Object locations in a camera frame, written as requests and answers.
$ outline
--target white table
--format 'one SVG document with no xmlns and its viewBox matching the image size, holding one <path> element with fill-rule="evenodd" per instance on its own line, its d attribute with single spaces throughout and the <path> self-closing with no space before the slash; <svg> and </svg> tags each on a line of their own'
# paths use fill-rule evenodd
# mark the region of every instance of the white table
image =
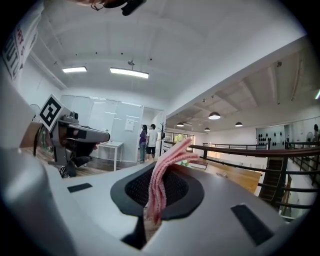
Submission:
<svg viewBox="0 0 320 256">
<path fill-rule="evenodd" d="M 121 147 L 120 150 L 120 162 L 122 162 L 122 152 L 123 152 L 123 142 L 119 142 L 119 141 L 111 141 L 111 142 L 107 142 L 107 143 L 100 143 L 99 145 L 97 145 L 97 153 L 98 153 L 98 159 L 100 158 L 99 155 L 99 151 L 100 151 L 100 147 L 103 148 L 111 148 L 114 149 L 114 163 L 113 163 L 113 170 L 116 171 L 117 170 L 117 155 L 118 155 L 118 148 Z"/>
</svg>

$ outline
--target railing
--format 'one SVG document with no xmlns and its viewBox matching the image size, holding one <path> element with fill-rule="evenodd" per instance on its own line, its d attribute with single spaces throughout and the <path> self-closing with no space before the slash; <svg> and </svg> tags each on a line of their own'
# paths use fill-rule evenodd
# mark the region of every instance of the railing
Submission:
<svg viewBox="0 0 320 256">
<path fill-rule="evenodd" d="M 296 149 L 309 149 L 320 146 L 320 142 L 286 142 L 285 148 L 288 150 Z M 316 174 L 311 174 L 312 171 L 318 171 L 320 162 L 319 155 L 310 156 L 292 156 L 290 157 L 293 163 L 297 164 L 300 167 L 300 171 L 308 172 L 312 178 L 312 185 L 317 183 Z"/>
<path fill-rule="evenodd" d="M 257 145 L 257 144 L 216 144 L 216 143 L 203 143 L 204 147 L 213 147 L 220 149 L 241 149 L 241 150 L 266 150 L 267 144 Z"/>
<path fill-rule="evenodd" d="M 166 142 L 168 144 L 174 145 L 174 142 Z M 288 159 L 289 158 L 297 158 L 297 157 L 310 157 L 310 156 L 318 156 L 320 155 L 320 147 L 308 147 L 308 148 L 295 148 L 291 150 L 252 150 L 252 149 L 237 149 L 237 148 L 219 148 L 219 147 L 212 147 L 212 146 L 201 146 L 201 145 L 190 145 L 190 148 L 203 150 L 203 159 L 215 162 L 218 164 L 240 168 L 250 171 L 256 171 L 261 173 L 275 173 L 279 174 L 279 180 L 277 182 L 277 186 L 268 185 L 263 183 L 258 183 L 257 185 L 260 187 L 268 187 L 275 189 L 273 197 L 271 199 L 264 199 L 268 201 L 272 206 L 283 206 L 283 207 L 291 207 L 291 208 L 298 208 L 298 209 L 310 209 L 312 205 L 301 205 L 301 204 L 291 204 L 287 202 L 277 201 L 276 199 L 281 195 L 282 191 L 289 191 L 289 192 L 300 192 L 300 193 L 318 193 L 320 192 L 320 188 L 293 188 L 287 186 L 281 186 L 281 184 L 285 184 L 286 175 L 319 175 L 320 170 L 312 170 L 308 172 L 304 171 L 287 171 Z M 266 158 L 266 157 L 276 157 L 276 158 L 283 158 L 281 170 L 274 170 L 274 169 L 261 169 L 261 168 L 254 168 L 242 165 L 236 165 L 227 162 L 220 162 L 217 160 L 213 160 L 207 157 L 208 151 L 211 152 L 218 152 L 218 153 L 225 153 L 225 154 L 234 154 L 234 155 L 241 155 L 241 156 L 252 156 L 258 158 Z"/>
</svg>

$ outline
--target shorts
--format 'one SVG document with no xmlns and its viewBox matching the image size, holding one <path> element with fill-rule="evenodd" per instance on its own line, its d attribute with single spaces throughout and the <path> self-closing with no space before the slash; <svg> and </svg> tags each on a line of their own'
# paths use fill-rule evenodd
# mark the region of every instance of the shorts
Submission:
<svg viewBox="0 0 320 256">
<path fill-rule="evenodd" d="M 155 146 L 147 146 L 146 147 L 146 153 L 154 155 L 156 153 L 156 147 Z"/>
</svg>

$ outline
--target white ceiling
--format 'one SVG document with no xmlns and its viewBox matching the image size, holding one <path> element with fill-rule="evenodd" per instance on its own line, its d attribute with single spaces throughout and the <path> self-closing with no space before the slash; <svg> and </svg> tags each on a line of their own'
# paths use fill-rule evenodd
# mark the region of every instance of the white ceiling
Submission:
<svg viewBox="0 0 320 256">
<path fill-rule="evenodd" d="M 47 0 L 34 54 L 68 88 L 116 88 L 157 97 L 180 79 L 184 63 L 239 0 L 147 0 L 130 16 L 95 11 L 65 0 Z M 110 67 L 150 73 L 148 80 L 110 73 Z M 86 66 L 65 74 L 62 68 Z"/>
<path fill-rule="evenodd" d="M 212 131 L 233 129 L 235 123 L 230 123 L 234 116 L 243 122 L 252 109 L 268 105 L 286 104 L 291 100 L 315 101 L 315 94 L 320 88 L 319 66 L 310 48 L 291 54 L 278 62 L 250 74 L 243 80 L 225 86 L 214 95 L 207 95 L 205 102 L 197 102 L 167 120 L 170 128 L 176 128 L 178 122 L 185 122 L 182 129 L 203 132 L 206 127 Z M 209 120 L 211 112 L 221 115 L 219 120 Z M 250 126 L 259 116 L 251 116 Z"/>
</svg>

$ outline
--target black mesh vent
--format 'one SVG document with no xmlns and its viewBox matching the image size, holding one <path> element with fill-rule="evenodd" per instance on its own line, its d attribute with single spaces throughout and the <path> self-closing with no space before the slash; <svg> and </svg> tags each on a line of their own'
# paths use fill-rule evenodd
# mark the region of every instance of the black mesh vent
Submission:
<svg viewBox="0 0 320 256">
<path fill-rule="evenodd" d="M 149 199 L 149 183 L 152 172 L 153 169 L 146 171 L 125 186 L 125 193 L 143 207 Z M 162 178 L 167 199 L 166 206 L 179 201 L 187 194 L 188 184 L 178 175 L 167 170 Z"/>
</svg>

